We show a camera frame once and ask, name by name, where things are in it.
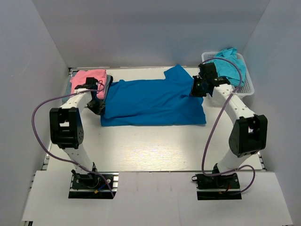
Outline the blue t-shirt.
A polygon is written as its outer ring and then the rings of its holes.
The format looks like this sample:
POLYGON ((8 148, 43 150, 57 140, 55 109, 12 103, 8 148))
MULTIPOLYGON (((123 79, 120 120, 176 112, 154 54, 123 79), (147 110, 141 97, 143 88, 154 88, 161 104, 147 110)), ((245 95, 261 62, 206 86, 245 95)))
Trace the blue t-shirt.
POLYGON ((204 125, 203 98, 190 96, 193 78, 180 65, 164 79, 111 84, 100 123, 110 126, 204 125))

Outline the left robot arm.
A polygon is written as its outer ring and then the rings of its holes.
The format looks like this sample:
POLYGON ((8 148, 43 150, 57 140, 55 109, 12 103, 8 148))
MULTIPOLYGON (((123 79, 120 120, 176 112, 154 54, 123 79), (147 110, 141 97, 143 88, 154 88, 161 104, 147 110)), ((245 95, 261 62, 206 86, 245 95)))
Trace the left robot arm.
POLYGON ((81 113, 87 108, 95 115, 101 115, 105 107, 104 101, 97 97, 101 86, 104 85, 96 78, 88 77, 84 84, 76 86, 73 96, 65 104, 49 112, 51 141, 68 155, 74 165, 75 185, 82 184, 87 188, 95 188, 100 179, 96 165, 83 146, 81 113))

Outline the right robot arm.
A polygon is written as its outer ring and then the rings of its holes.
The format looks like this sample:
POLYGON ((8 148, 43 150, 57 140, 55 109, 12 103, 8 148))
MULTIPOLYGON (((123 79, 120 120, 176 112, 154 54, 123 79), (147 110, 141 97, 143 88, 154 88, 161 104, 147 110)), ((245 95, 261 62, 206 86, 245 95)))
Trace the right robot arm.
POLYGON ((213 184, 222 188, 229 183, 229 174, 243 168, 243 163, 252 155, 266 147, 268 120, 264 115, 257 115, 237 96, 236 88, 222 76, 218 77, 214 63, 200 64, 200 72, 194 76, 190 95, 205 97, 210 95, 222 104, 222 113, 232 121, 233 128, 229 137, 229 150, 216 164, 211 174, 213 184))

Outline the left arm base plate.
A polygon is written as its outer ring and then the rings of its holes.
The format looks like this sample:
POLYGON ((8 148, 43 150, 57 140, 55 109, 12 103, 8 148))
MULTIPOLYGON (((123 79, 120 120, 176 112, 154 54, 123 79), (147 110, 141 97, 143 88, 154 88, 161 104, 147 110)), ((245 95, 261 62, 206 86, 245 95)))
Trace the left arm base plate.
POLYGON ((118 173, 102 173, 104 178, 92 174, 79 174, 72 170, 69 199, 113 199, 118 188, 118 173))

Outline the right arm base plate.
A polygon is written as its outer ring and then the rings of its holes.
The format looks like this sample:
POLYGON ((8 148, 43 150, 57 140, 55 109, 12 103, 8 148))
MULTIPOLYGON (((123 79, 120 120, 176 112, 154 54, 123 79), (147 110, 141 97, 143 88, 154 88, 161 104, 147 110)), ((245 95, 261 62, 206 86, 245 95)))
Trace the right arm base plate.
POLYGON ((216 177, 196 174, 191 180, 196 183, 198 201, 242 199, 237 173, 216 177))

